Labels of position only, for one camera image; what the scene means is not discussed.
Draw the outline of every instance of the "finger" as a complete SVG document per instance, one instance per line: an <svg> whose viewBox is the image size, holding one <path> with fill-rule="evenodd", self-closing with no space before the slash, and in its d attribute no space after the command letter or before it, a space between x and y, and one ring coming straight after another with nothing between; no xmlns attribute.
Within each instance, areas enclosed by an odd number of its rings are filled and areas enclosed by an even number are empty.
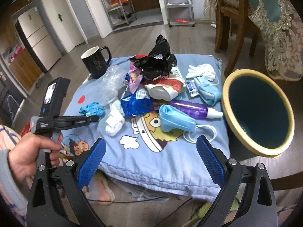
<svg viewBox="0 0 303 227"><path fill-rule="evenodd" d="M53 166L58 166L58 165L60 164L60 160L59 160L59 159L52 160L52 161L51 161L51 164L52 164Z"/></svg>
<svg viewBox="0 0 303 227"><path fill-rule="evenodd" d="M52 150L52 152L60 152L61 149L58 149L58 150Z"/></svg>
<svg viewBox="0 0 303 227"><path fill-rule="evenodd" d="M60 152L51 152L49 155L49 158L54 161L59 159L59 157L60 157Z"/></svg>
<svg viewBox="0 0 303 227"><path fill-rule="evenodd" d="M62 135L62 133L60 133L60 136L59 136L58 141L59 141L59 142L62 142L62 141L63 141L63 135Z"/></svg>
<svg viewBox="0 0 303 227"><path fill-rule="evenodd" d="M36 135L34 139L35 139L34 143L37 144L39 148L46 148L50 150L60 150L63 148L60 142L54 142L50 138L42 135Z"/></svg>

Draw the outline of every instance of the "white cloud print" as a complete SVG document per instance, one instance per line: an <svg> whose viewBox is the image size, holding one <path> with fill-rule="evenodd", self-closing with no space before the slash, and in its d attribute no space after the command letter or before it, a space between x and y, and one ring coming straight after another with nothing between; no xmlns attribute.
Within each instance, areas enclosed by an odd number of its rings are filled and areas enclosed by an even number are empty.
<svg viewBox="0 0 303 227"><path fill-rule="evenodd" d="M137 142L137 139L137 137L124 135L123 137L121 137L120 144L124 145L125 149L137 149L139 148L139 143Z"/></svg>

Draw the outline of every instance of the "purple spray bottle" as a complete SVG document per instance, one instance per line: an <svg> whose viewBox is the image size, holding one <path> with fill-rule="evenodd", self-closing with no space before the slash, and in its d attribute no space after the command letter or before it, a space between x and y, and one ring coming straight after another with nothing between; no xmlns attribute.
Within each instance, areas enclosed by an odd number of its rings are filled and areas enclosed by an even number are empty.
<svg viewBox="0 0 303 227"><path fill-rule="evenodd" d="M222 112L199 103L171 100L168 104L197 120L220 119L223 117Z"/></svg>

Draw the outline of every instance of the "black plastic bag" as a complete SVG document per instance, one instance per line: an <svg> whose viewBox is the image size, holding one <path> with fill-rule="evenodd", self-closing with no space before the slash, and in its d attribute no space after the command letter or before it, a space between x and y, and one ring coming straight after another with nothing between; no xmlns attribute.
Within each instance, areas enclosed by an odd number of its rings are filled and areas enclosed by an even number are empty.
<svg viewBox="0 0 303 227"><path fill-rule="evenodd" d="M168 76L173 64L177 64L176 57L171 54L168 41L159 35L156 46L148 56L140 59L131 58L134 66L142 71L142 75L149 80L156 80Z"/></svg>

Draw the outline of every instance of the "yellow bin rim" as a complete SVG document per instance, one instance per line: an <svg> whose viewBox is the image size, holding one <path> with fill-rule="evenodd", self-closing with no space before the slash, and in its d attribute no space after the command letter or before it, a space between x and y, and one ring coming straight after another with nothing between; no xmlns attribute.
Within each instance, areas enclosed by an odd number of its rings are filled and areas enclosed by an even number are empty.
<svg viewBox="0 0 303 227"><path fill-rule="evenodd" d="M253 76L267 82L271 87L273 87L276 90L276 92L281 97L287 110L289 126L288 126L286 139L279 147L265 148L257 144L245 133L245 131L241 128L240 124L238 123L236 117L234 116L234 113L231 109L231 105L229 102L229 88L235 79L242 76ZM283 90L272 79L270 79L266 75L250 69L242 69L242 70L234 71L232 74L230 74L227 77L227 79L224 82L221 103L222 103L224 116L232 132L240 140L240 142L253 153L263 157L278 157L289 147L294 136L294 113L291 108L290 102L287 96L285 95L285 93L283 92Z"/></svg>

